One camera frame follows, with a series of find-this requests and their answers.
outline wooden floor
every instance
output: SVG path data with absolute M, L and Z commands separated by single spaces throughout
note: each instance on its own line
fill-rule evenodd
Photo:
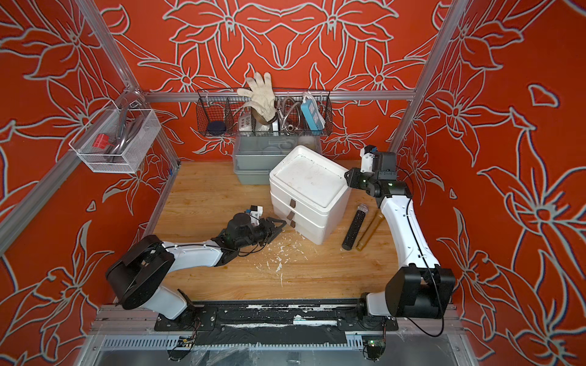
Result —
M 339 163 L 360 166 L 359 161 Z M 164 284 L 182 289 L 194 301 L 344 298 L 381 291 L 398 267 L 388 224 L 380 224 L 362 252 L 341 247 L 360 203 L 370 209 L 362 233 L 376 203 L 364 191 L 353 189 L 342 222 L 322 245 L 287 226 L 259 253 L 236 258 L 222 267 L 176 271 Z M 270 187 L 241 185 L 231 162 L 183 163 L 155 234 L 165 241 L 205 241 L 217 236 L 232 216 L 251 205 L 263 206 L 263 216 L 277 217 L 272 211 Z

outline red wall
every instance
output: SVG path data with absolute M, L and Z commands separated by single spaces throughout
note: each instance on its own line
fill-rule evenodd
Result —
M 142 89 L 174 92 L 241 86 L 254 70 L 270 72 L 275 87 L 414 88 L 449 6 L 410 0 L 96 3 Z M 334 104 L 325 155 L 356 159 L 369 143 L 386 146 L 406 105 Z M 184 160 L 231 159 L 233 139 L 195 134 L 193 105 L 155 107 L 170 113 L 165 131 Z
M 472 1 L 400 150 L 483 365 L 586 362 L 584 34 L 583 2 Z
M 70 0 L 0 2 L 0 64 L 2 220 L 123 86 Z M 169 168 L 155 143 L 137 175 L 81 164 L 65 181 L 0 257 L 0 365 L 75 361 L 114 297 L 104 272 L 141 236 Z

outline wire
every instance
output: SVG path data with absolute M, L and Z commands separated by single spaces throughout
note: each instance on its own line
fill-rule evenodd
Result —
M 264 249 L 264 247 L 266 247 L 266 246 L 267 246 L 267 244 L 263 244 L 263 245 L 261 245 L 260 249 L 259 249 L 259 250 L 256 250 L 256 249 L 258 248 L 258 246 L 259 246 L 259 244 L 257 244 L 257 245 L 256 245 L 256 247 L 254 247 L 254 248 L 253 248 L 253 250 L 251 250 L 250 252 L 246 252 L 246 253 L 244 253 L 244 255 L 240 255 L 240 254 L 238 254 L 238 256 L 249 256 L 249 255 L 251 255 L 251 254 L 258 253 L 258 252 L 260 252 L 261 250 L 263 250 L 263 249 Z
M 405 169 L 402 169 L 400 167 L 397 167 L 397 168 L 407 175 L 407 177 L 411 181 L 411 187 L 414 189 L 415 185 L 413 185 L 413 179 L 411 178 L 411 175 L 409 173 L 407 173 L 407 171 Z M 415 232 L 413 231 L 413 227 L 411 226 L 411 220 L 409 220 L 409 216 L 410 216 L 409 215 L 409 205 L 411 204 L 412 200 L 413 200 L 413 198 L 409 198 L 409 202 L 407 202 L 407 207 L 405 208 L 405 216 L 407 217 L 407 222 L 409 223 L 409 229 L 411 229 L 411 233 L 413 235 L 413 238 L 415 238 Z M 442 310 L 442 306 L 441 306 L 441 301 L 440 301 L 440 292 L 438 291 L 438 285 L 437 285 L 437 283 L 435 283 L 434 275 L 433 275 L 433 273 L 431 273 L 430 266 L 427 264 L 427 261 L 425 260 L 425 256 L 423 255 L 423 251 L 421 250 L 421 247 L 419 246 L 419 241 L 417 239 L 415 239 L 415 243 L 417 244 L 417 249 L 419 249 L 419 254 L 421 255 L 421 259 L 423 259 L 423 263 L 425 263 L 425 267 L 427 268 L 427 271 L 430 273 L 431 281 L 434 283 L 435 295 L 437 296 L 437 300 L 438 300 L 438 314 L 439 314 Z M 405 318 L 409 319 L 409 321 L 411 321 L 417 328 L 419 328 L 419 330 L 421 330 L 423 333 L 425 333 L 426 335 L 428 335 L 430 337 L 439 337 L 444 332 L 445 321 L 444 321 L 443 314 L 441 316 L 441 329 L 439 330 L 438 334 L 427 333 L 416 322 L 414 322 L 413 319 L 411 319 L 407 316 Z
M 199 327 L 201 325 L 202 325 L 202 321 L 199 320 L 199 318 L 196 316 L 195 319 L 193 319 L 193 332 L 191 333 L 191 337 L 186 338 L 186 339 L 178 340 L 177 345 L 174 346 L 173 349 L 171 349 L 169 351 L 169 360 L 170 361 L 179 362 L 182 359 L 184 359 L 185 357 L 187 357 L 187 355 L 193 349 L 193 346 L 195 346 L 195 340 L 197 339 L 197 330 L 199 329 Z M 171 356 L 171 352 L 175 351 L 177 348 L 179 348 L 180 346 L 184 345 L 185 343 L 191 343 L 191 346 L 189 347 L 189 350 L 183 356 L 181 356 L 179 358 L 175 358 L 175 357 Z
M 367 359 L 369 361 L 373 361 L 373 362 L 378 361 L 383 356 L 384 351 L 387 348 L 387 317 L 383 317 L 383 320 L 381 321 L 381 325 L 383 326 L 383 345 L 382 346 L 369 346 L 368 344 L 365 344 L 364 347 L 362 347 L 362 357 L 364 357 L 365 359 Z M 380 347 L 380 350 L 377 354 L 373 353 L 375 356 L 373 358 L 370 358 L 368 356 L 368 352 L 366 351 L 366 347 Z

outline white drawer unit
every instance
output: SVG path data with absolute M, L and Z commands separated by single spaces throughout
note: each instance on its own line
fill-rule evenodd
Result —
M 321 245 L 323 240 L 332 233 L 335 226 L 330 225 L 328 227 L 318 226 L 312 223 L 309 219 L 297 213 L 288 204 L 282 202 L 271 193 L 272 209 L 275 211 L 275 215 L 285 220 L 288 225 L 294 228 L 298 233 L 303 235 L 305 238 L 311 240 L 313 243 Z
M 297 146 L 269 175 L 276 215 L 287 219 L 293 212 L 298 217 L 293 220 L 295 229 L 321 244 L 344 216 L 350 197 L 346 171 L 328 158 Z

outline white plastic container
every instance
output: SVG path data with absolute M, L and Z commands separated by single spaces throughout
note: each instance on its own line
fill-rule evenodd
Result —
M 269 175 L 271 201 L 277 216 L 316 244 L 338 226 L 350 188 L 343 166 L 304 147 L 297 146 Z
M 110 143 L 114 143 L 114 136 L 118 128 L 121 111 L 115 106 L 106 105 L 96 116 L 105 117 L 102 124 L 93 129 L 91 135 L 87 138 L 83 134 L 94 121 L 89 121 L 84 128 L 80 129 L 69 146 L 77 153 L 77 156 L 83 161 L 94 173 L 130 173 L 134 174 L 140 168 L 141 163 L 147 155 L 148 149 L 151 148 L 153 141 L 161 130 L 161 124 L 154 110 L 130 110 L 136 114 L 145 115 L 144 122 L 136 136 L 126 145 L 124 151 L 118 154 L 106 153 L 105 148 L 94 146 L 94 142 L 99 135 L 105 135 L 109 138 Z
M 298 233 L 303 235 L 305 238 L 311 240 L 315 244 L 323 243 L 323 240 L 332 233 L 334 226 L 329 227 L 318 226 L 309 221 L 305 216 L 297 213 L 287 203 L 282 202 L 271 193 L 272 209 L 275 211 L 275 215 L 281 217 L 287 222 Z

